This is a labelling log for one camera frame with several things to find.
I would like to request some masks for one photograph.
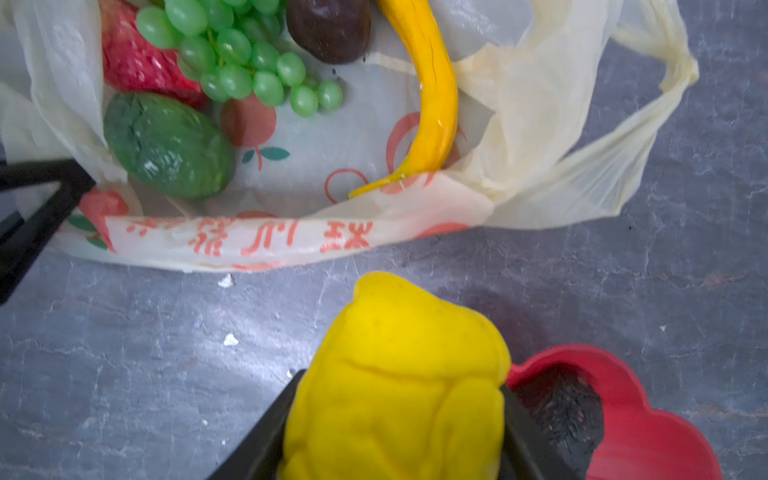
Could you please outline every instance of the plastic bag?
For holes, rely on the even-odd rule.
[[[68,152],[99,183],[81,205],[94,225],[76,212],[54,245],[168,269],[266,270],[478,225],[543,229],[618,215],[658,129],[698,78],[674,0],[433,2],[466,94],[451,166],[341,201],[402,161],[419,121],[413,68],[377,15],[363,61],[332,69],[305,57],[315,75],[342,78],[344,108],[310,120],[248,103],[214,112],[223,123],[232,108],[248,112],[238,117],[235,180],[210,200],[180,202],[128,180],[104,145],[98,0],[0,0],[0,12],[9,6],[31,77],[28,96],[0,88],[9,161]],[[666,64],[662,95],[564,157],[610,37]],[[6,84],[10,70],[0,65]],[[18,200],[30,211],[44,197]]]

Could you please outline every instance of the red fruit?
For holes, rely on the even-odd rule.
[[[119,91],[152,91],[192,108],[208,102],[203,88],[181,73],[175,50],[160,50],[136,28],[138,9],[124,0],[100,0],[104,79]]]

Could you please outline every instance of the white debris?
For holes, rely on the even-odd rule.
[[[235,346],[238,343],[240,343],[240,341],[231,333],[228,333],[227,336],[224,337],[224,346]]]
[[[219,280],[219,286],[221,288],[229,288],[234,284],[235,284],[235,281],[232,280],[232,273],[228,273],[227,276]]]

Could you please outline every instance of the red container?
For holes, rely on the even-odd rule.
[[[592,457],[588,480],[722,480],[712,448],[696,427],[653,410],[640,380],[616,356],[586,345],[545,350],[512,366],[510,389],[552,366],[572,368],[603,400],[605,438]]]

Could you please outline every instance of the yellow chili pepper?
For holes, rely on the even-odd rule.
[[[456,136],[458,87],[440,28],[427,0],[376,0],[406,46],[422,85],[419,131],[400,167],[387,178],[354,190],[349,196],[376,190],[405,177],[437,171],[445,163]]]
[[[511,360],[484,316],[370,273],[301,380],[282,480],[492,480]]]

